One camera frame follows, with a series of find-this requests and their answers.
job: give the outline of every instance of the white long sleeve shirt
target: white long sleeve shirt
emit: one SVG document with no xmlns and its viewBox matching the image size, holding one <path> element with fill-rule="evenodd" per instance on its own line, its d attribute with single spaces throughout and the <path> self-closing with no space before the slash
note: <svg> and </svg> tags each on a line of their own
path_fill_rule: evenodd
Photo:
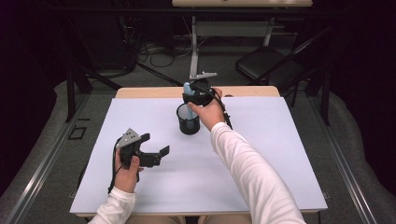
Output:
<svg viewBox="0 0 396 224">
<path fill-rule="evenodd" d="M 90 221 L 91 224 L 116 224 L 125 223 L 132 214 L 135 203 L 135 193 L 127 193 L 116 187 L 111 190 L 108 198 Z"/>
<path fill-rule="evenodd" d="M 212 128 L 210 140 L 242 194 L 253 224 L 305 223 L 286 184 L 244 137 L 221 122 Z"/>
</svg>

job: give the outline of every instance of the person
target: person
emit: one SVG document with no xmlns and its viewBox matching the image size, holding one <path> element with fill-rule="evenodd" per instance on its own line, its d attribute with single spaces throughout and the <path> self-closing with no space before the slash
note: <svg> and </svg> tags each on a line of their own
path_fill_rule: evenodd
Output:
<svg viewBox="0 0 396 224">
<path fill-rule="evenodd" d="M 218 96 L 222 91 L 214 88 Z M 205 224 L 215 223 L 305 223 L 294 198 L 271 164 L 239 133 L 226 123 L 221 106 L 216 100 L 209 105 L 198 106 L 188 103 L 201 122 L 210 131 L 210 141 L 215 153 L 230 171 L 239 192 L 247 204 L 250 215 L 218 215 L 203 217 Z M 123 223 L 134 208 L 134 187 L 136 172 L 139 171 L 139 159 L 132 158 L 129 170 L 120 169 L 116 175 L 115 188 L 107 201 L 102 204 L 92 223 Z M 183 223 L 177 217 L 164 217 L 155 223 Z"/>
</svg>

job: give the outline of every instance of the black chair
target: black chair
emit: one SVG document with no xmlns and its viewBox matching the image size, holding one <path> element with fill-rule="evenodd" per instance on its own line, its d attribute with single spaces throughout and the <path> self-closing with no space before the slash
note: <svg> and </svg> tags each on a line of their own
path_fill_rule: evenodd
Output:
<svg viewBox="0 0 396 224">
<path fill-rule="evenodd" d="M 285 95 L 287 97 L 293 92 L 291 106 L 294 106 L 300 81 L 311 77 L 320 69 L 320 63 L 303 66 L 296 60 L 297 56 L 312 48 L 331 29 L 332 27 L 326 28 L 287 55 L 270 47 L 259 47 L 236 61 L 235 69 L 251 81 L 250 85 L 275 86 L 279 92 L 294 86 L 294 90 Z"/>
</svg>

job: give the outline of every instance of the hand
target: hand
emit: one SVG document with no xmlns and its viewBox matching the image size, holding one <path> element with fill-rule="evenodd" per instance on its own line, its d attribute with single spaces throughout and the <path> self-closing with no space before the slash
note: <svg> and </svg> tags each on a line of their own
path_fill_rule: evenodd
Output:
<svg viewBox="0 0 396 224">
<path fill-rule="evenodd" d="M 219 98 L 221 98 L 222 91 L 218 88 L 213 88 L 215 92 L 218 93 Z M 215 99 L 206 106 L 198 106 L 191 102 L 188 103 L 190 109 L 199 116 L 201 122 L 206 126 L 206 128 L 211 131 L 213 126 L 219 122 L 224 122 L 224 114 L 219 105 L 218 101 Z"/>
<path fill-rule="evenodd" d="M 137 183 L 137 172 L 143 171 L 143 168 L 139 167 L 140 160 L 138 157 L 133 156 L 131 159 L 131 166 L 129 170 L 124 169 L 120 161 L 120 149 L 116 149 L 116 164 L 115 169 L 119 171 L 116 174 L 116 180 L 114 186 L 127 193 L 134 193 L 134 188 Z"/>
</svg>

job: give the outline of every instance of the black cup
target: black cup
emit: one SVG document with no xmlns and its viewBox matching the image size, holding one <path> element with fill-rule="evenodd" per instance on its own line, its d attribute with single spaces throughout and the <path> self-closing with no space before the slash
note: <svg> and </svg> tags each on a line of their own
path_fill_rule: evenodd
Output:
<svg viewBox="0 0 396 224">
<path fill-rule="evenodd" d="M 198 133 L 200 123 L 197 114 L 190 111 L 186 104 L 180 105 L 177 108 L 176 113 L 178 117 L 179 128 L 184 134 Z"/>
</svg>

